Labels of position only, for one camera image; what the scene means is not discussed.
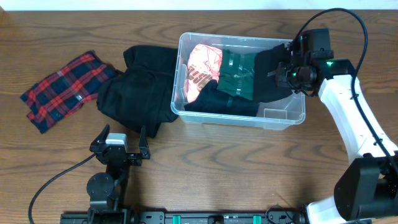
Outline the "large black garment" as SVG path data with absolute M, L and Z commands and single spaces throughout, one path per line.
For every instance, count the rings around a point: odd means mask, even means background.
M 154 138 L 162 123 L 178 116 L 170 103 L 174 87 L 177 49 L 135 45 L 123 53 L 127 69 L 102 84 L 98 110 L 128 129 Z

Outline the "dark navy garment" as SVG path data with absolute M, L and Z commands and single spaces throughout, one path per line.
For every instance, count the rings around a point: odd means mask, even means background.
M 229 114 L 237 116 L 256 116 L 259 103 L 240 96 L 231 96 L 217 90 L 215 80 L 208 82 L 195 101 L 184 106 L 186 111 L 200 113 Z

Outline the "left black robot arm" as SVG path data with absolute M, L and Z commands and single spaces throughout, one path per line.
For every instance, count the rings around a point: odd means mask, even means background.
M 130 167 L 141 166 L 143 160 L 150 159 L 145 126 L 141 128 L 139 136 L 139 152 L 133 153 L 127 152 L 125 134 L 110 133 L 109 130 L 107 124 L 90 145 L 90 151 L 106 166 L 106 171 L 93 175 L 86 186 L 90 196 L 90 210 L 101 213 L 119 209 L 119 204 L 124 199 Z

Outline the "clear plastic storage bin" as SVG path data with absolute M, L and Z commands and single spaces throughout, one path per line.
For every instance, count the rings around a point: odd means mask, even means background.
M 185 111 L 188 103 L 188 59 L 198 44 L 227 49 L 238 54 L 258 53 L 279 44 L 288 44 L 289 39 L 243 37 L 233 35 L 201 34 L 186 32 L 179 38 L 177 64 L 170 102 L 171 110 L 186 123 L 215 123 L 237 126 L 252 126 L 264 129 L 284 130 L 305 120 L 305 95 L 292 94 L 281 100 L 260 103 L 255 117 L 235 116 L 221 113 Z

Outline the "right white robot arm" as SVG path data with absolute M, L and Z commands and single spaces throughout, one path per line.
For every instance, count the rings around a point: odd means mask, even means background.
M 334 58 L 328 29 L 306 30 L 287 49 L 292 58 L 278 64 L 276 85 L 319 97 L 336 123 L 349 159 L 333 195 L 306 206 L 306 223 L 353 223 L 396 216 L 397 146 L 364 99 L 352 63 Z

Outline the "dark green cloth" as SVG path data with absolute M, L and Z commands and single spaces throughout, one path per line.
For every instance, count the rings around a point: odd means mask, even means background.
M 223 50 L 217 90 L 253 100 L 255 57 L 256 54 L 237 54 Z

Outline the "black cloth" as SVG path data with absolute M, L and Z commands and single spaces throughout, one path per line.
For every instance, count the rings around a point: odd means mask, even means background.
M 284 44 L 269 50 L 259 52 L 254 59 L 254 90 L 253 100 L 269 103 L 286 98 L 292 94 L 289 88 L 279 88 L 275 82 L 275 75 L 268 73 L 277 70 L 279 62 L 289 63 L 290 52 Z

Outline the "red plaid cloth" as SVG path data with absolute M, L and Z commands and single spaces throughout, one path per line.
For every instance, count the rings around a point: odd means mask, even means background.
M 97 99 L 102 84 L 116 75 L 116 70 L 91 50 L 35 83 L 20 99 L 30 109 L 27 118 L 43 134 Z

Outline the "pink printed shirt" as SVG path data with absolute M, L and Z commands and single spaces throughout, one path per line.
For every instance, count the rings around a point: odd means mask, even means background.
M 223 51 L 209 45 L 197 44 L 190 53 L 187 63 L 187 101 L 196 100 L 204 86 L 212 80 L 218 82 Z

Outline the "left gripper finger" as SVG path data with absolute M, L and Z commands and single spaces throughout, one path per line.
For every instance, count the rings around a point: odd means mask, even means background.
M 97 136 L 97 138 L 96 138 L 96 143 L 97 144 L 104 144 L 106 142 L 106 139 L 107 139 L 108 134 L 109 134 L 109 130 L 110 130 L 110 127 L 107 124 L 104 127 L 104 129 L 102 130 L 102 132 L 100 132 L 100 134 Z
M 139 150 L 140 150 L 142 159 L 150 159 L 151 153 L 150 153 L 149 145 L 147 142 L 145 126 L 143 126 L 141 128 L 141 133 L 140 133 L 140 137 L 139 137 Z

